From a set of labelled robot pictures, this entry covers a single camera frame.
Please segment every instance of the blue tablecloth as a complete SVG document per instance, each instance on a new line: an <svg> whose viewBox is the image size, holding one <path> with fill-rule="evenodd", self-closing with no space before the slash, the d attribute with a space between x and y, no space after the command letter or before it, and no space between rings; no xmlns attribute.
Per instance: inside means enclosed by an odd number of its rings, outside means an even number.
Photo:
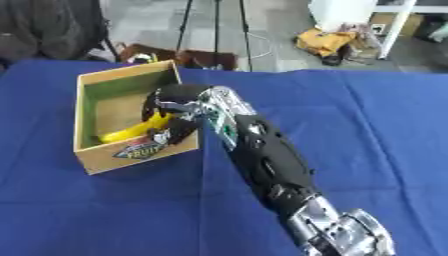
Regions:
<svg viewBox="0 0 448 256"><path fill-rule="evenodd" d="M72 152L76 77L118 66L25 61L0 77L0 253L300 255L207 129L201 150L84 173ZM338 209L389 229L398 255L448 255L448 76L180 71L235 88Z"/></svg>

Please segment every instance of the tripod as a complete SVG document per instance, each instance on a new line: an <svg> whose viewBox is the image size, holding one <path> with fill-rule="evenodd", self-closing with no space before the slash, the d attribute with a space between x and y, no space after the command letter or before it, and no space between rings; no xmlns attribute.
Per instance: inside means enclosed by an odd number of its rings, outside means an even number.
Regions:
<svg viewBox="0 0 448 256"><path fill-rule="evenodd" d="M213 52L213 65L215 68L218 67L218 64L219 64L219 19L220 19L221 1L222 0L215 0L215 50ZM246 43L247 61L249 64L249 70L252 72L253 71L252 56L251 56L251 52L250 52L249 35L248 35L249 25L247 24L244 0L239 0L239 1L240 1L239 5L240 5L240 12L241 12L241 23L243 26L244 39L245 39L245 43ZM176 47L177 52L179 52L180 47L182 45L182 40L183 40L184 34L185 34L185 28L188 23L188 18L190 17L192 3L193 3L193 0L188 0L184 18L182 21L182 25L179 27L180 35L179 35L179 40L177 41L177 47Z"/></svg>

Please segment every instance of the yellow banana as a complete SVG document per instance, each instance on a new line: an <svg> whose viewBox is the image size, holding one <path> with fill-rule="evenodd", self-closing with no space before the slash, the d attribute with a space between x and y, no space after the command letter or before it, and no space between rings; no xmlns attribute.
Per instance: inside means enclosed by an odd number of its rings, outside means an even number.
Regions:
<svg viewBox="0 0 448 256"><path fill-rule="evenodd" d="M171 119L172 114L167 113L165 117L162 117L159 112L154 113L154 115L148 119L148 121L136 124L132 127L126 128L121 131L108 133L99 136L102 143L113 143L133 137L141 136L146 133L148 129L162 129L168 121Z"/></svg>

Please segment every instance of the wire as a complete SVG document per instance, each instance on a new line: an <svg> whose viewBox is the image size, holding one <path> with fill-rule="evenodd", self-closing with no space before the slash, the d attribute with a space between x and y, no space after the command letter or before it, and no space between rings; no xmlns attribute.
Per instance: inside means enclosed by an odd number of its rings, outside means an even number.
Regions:
<svg viewBox="0 0 448 256"><path fill-rule="evenodd" d="M253 33L251 33L251 32L248 32L247 34L250 35L250 36L252 36L252 37L255 37L255 38L258 38L258 39L262 39L262 40L265 40L265 41L267 42L267 44L269 45L269 50L268 50L267 52L262 53L262 54L257 55L257 56L252 56L251 59L258 59L258 58L262 58L262 57L268 56L269 54L272 54L273 46L272 46L272 42L271 42L271 40L269 40L268 38L263 37L263 36L255 35L255 34L253 34Z"/></svg>

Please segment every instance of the floor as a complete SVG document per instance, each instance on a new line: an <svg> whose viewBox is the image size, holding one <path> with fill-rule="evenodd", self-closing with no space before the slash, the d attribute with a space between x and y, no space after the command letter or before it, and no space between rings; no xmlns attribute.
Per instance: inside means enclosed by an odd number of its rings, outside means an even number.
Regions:
<svg viewBox="0 0 448 256"><path fill-rule="evenodd" d="M101 0L105 16L111 20L114 43L143 43L174 49L187 0ZM254 69L281 72L298 69L350 69L445 72L448 44L434 45L417 39L397 42L388 60L372 65L344 62L333 68L294 47L294 35L311 28L308 0L245 0ZM194 0L184 48L213 49L214 0ZM239 0L221 2L220 51L236 53L239 67L247 70L241 29Z"/></svg>

